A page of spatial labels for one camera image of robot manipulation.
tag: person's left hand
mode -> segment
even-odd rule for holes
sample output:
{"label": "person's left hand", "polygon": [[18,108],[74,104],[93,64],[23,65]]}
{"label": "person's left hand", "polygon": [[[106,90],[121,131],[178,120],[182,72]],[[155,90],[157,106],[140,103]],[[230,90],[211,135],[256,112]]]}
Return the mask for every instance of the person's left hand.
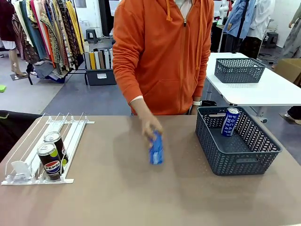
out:
{"label": "person's left hand", "polygon": [[227,30],[230,31],[232,24],[228,23]]}
{"label": "person's left hand", "polygon": [[196,115],[196,114],[198,114],[198,107],[199,106],[195,106],[195,105],[193,105],[192,107],[191,107],[191,110],[190,110],[190,112],[189,112],[189,114],[190,115]]}

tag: can rack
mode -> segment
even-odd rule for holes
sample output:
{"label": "can rack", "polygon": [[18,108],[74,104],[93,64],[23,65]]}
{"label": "can rack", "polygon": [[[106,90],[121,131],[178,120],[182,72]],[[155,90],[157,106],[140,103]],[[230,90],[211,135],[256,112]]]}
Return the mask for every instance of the can rack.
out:
{"label": "can rack", "polygon": [[[13,157],[16,153],[20,152],[20,147],[27,140],[29,135],[33,132],[33,130],[41,123],[41,121],[47,117],[46,114],[43,114],[42,117],[36,122],[31,131],[28,133],[23,142],[18,146],[18,148],[14,151],[12,156],[9,158],[5,165],[5,180],[2,181],[2,185],[46,185],[46,184],[70,184],[73,183],[74,179],[67,179],[66,176],[68,174],[70,165],[72,163],[73,157],[75,155],[77,146],[79,144],[80,138],[83,134],[85,126],[87,124],[93,124],[94,121],[89,121],[88,116],[84,115],[84,113],[80,116],[79,120],[76,120],[73,115],[68,113],[66,116],[59,113],[56,118],[53,120],[51,116],[48,116],[47,121],[40,129],[38,135],[31,142],[29,147],[26,149],[22,157],[18,161],[13,161]],[[59,181],[51,181],[49,180],[45,170],[41,165],[41,161],[39,156],[37,155],[37,147],[41,145],[43,141],[43,137],[52,131],[60,132],[63,125],[67,124],[65,130],[61,133],[62,137],[66,134],[65,139],[63,140],[64,146],[66,147],[66,152],[69,156],[68,163],[63,167],[64,173],[61,174]],[[8,166],[11,164],[13,170],[10,174],[8,174]]]}

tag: maroon sweater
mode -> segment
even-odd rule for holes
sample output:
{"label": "maroon sweater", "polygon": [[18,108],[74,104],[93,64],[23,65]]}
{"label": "maroon sweater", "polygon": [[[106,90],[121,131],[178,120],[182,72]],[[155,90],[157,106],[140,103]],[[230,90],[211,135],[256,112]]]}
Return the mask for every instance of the maroon sweater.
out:
{"label": "maroon sweater", "polygon": [[12,17],[15,8],[6,0],[0,0],[0,38],[2,41],[15,41]]}

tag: black crate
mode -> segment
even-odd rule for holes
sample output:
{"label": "black crate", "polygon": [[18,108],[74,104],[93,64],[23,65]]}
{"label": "black crate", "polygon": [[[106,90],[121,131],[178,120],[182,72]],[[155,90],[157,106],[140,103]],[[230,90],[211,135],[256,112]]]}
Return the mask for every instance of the black crate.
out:
{"label": "black crate", "polygon": [[116,85],[112,69],[86,70],[90,86]]}
{"label": "black crate", "polygon": [[216,59],[214,75],[222,83],[257,83],[265,68],[252,58]]}
{"label": "black crate", "polygon": [[242,108],[233,136],[221,134],[228,107],[200,107],[196,134],[214,174],[264,174],[282,148]]}

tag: pocari sweat can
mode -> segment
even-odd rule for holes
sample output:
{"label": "pocari sweat can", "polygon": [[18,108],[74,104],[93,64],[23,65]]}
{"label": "pocari sweat can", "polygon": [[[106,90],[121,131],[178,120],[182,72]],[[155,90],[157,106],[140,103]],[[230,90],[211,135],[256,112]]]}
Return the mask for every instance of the pocari sweat can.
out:
{"label": "pocari sweat can", "polygon": [[226,111],[226,119],[222,125],[222,135],[231,137],[239,117],[239,110],[235,107],[229,107]]}
{"label": "pocari sweat can", "polygon": [[154,132],[156,139],[152,141],[152,147],[149,149],[150,164],[159,165],[163,162],[163,144],[162,136],[158,131]]}

